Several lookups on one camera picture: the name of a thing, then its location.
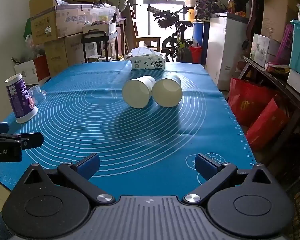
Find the red paper bag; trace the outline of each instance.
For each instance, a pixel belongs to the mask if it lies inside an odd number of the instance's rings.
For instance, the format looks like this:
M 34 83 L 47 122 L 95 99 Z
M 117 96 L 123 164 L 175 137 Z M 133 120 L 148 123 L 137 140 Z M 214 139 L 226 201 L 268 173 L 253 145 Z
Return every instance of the red paper bag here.
M 246 138 L 253 151 L 261 150 L 288 122 L 285 112 L 271 99 L 258 119 L 249 128 Z
M 200 64 L 201 62 L 201 54 L 202 54 L 202 47 L 189 47 L 191 54 L 192 54 L 192 61 L 193 63 Z
M 275 95 L 276 92 L 269 88 L 232 78 L 229 106 L 238 123 L 249 127 Z

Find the qr code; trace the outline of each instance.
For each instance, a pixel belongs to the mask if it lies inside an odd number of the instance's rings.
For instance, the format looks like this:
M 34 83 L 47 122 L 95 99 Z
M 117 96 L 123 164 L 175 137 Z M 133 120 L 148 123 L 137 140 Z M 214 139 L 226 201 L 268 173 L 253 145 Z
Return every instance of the qr code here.
M 15 86 L 9 87 L 9 92 L 12 96 L 15 95 L 17 93 L 16 87 Z

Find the clear plastic cup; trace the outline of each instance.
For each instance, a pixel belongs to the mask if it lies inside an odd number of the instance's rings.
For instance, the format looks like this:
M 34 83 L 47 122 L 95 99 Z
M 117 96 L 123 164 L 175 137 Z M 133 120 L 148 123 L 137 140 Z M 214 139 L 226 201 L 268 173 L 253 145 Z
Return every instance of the clear plastic cup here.
M 36 85 L 29 89 L 29 94 L 32 97 L 32 100 L 34 101 L 35 105 L 37 106 L 46 99 L 47 92 L 41 90 L 39 85 Z

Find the paper cup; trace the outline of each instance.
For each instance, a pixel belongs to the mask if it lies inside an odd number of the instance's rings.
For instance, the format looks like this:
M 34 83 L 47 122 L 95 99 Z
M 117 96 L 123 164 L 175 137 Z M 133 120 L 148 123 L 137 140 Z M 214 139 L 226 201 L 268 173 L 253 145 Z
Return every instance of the paper cup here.
M 131 79 L 122 88 L 124 101 L 133 108 L 144 108 L 151 97 L 155 80 L 150 76 Z
M 168 75 L 160 79 L 152 88 L 152 96 L 160 106 L 177 106 L 182 99 L 180 78 L 177 75 Z
M 5 81 L 10 103 L 17 123 L 24 123 L 34 117 L 38 108 L 35 106 L 21 74 L 16 74 Z

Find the bottle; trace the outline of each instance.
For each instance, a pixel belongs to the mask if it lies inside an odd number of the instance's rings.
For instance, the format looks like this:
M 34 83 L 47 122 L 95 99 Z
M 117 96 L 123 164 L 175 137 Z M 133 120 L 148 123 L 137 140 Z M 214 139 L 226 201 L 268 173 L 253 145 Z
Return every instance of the bottle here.
M 235 13 L 234 0 L 228 1 L 228 13 Z

